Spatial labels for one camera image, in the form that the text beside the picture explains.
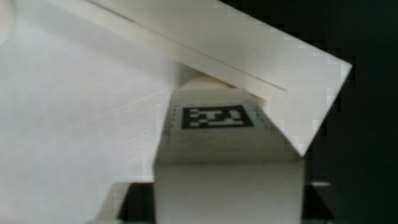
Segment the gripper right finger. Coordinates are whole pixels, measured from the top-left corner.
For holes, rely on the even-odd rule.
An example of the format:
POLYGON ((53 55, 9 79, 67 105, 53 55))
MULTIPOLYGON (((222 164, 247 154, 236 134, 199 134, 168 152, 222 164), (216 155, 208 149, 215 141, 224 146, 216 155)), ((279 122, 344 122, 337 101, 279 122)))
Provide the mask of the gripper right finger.
POLYGON ((330 224, 332 213, 311 184, 303 188, 302 224, 330 224))

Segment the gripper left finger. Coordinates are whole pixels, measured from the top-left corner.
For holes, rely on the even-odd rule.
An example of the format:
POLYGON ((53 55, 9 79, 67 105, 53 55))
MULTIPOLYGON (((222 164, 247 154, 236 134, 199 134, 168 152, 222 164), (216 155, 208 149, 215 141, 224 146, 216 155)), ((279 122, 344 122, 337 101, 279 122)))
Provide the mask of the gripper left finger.
POLYGON ((120 224, 156 224, 154 187, 149 182, 128 186, 117 219, 120 224))

